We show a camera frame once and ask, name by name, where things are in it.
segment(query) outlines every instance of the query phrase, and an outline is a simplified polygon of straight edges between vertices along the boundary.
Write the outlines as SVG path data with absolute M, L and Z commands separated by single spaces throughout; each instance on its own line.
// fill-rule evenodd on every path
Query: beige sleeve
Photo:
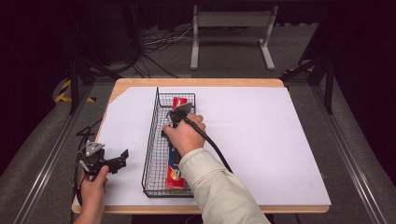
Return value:
M 270 224 L 245 185 L 203 148 L 180 161 L 205 224 Z

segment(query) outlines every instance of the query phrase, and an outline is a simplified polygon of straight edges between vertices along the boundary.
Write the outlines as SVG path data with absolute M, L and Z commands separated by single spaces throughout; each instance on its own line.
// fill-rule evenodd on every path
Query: black wire basket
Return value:
M 148 151 L 142 177 L 143 192 L 149 198 L 192 198 L 192 191 L 184 180 L 182 189 L 169 189 L 165 186 L 169 160 L 168 139 L 161 135 L 163 125 L 168 123 L 167 113 L 172 109 L 174 97 L 184 97 L 192 103 L 191 113 L 195 113 L 195 94 L 159 93 L 155 97 L 151 128 L 148 137 Z

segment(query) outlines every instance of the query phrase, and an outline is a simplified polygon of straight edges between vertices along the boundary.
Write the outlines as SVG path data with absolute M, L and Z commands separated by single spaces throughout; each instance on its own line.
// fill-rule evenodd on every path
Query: right hand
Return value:
M 202 123 L 204 117 L 201 115 L 189 114 L 187 118 L 194 121 L 202 131 L 205 131 L 205 124 Z M 181 157 L 184 157 L 187 153 L 197 148 L 203 147 L 205 143 L 205 139 L 184 120 L 182 120 L 175 129 L 168 125 L 164 125 L 163 131 L 168 135 L 172 145 L 177 148 Z

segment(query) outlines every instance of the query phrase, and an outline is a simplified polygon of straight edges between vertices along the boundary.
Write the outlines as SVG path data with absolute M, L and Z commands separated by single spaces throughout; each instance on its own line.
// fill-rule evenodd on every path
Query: red package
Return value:
M 184 105 L 186 103 L 187 98 L 174 97 L 172 109 L 175 109 L 178 105 Z M 178 169 L 178 166 L 175 165 L 175 155 L 177 153 L 177 150 L 171 144 L 169 146 L 169 159 L 166 170 L 165 186 L 168 189 L 183 189 L 184 178 L 181 177 L 180 170 Z

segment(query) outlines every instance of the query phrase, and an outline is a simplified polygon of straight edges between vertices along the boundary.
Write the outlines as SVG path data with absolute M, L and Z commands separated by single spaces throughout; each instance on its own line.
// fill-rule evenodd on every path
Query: black curtain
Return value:
M 49 22 L 42 2 L 0 5 L 0 174 L 55 107 L 53 90 L 66 75 L 68 63 Z
M 352 7 L 356 31 L 335 57 L 335 76 L 351 111 L 396 186 L 396 14 L 386 2 Z

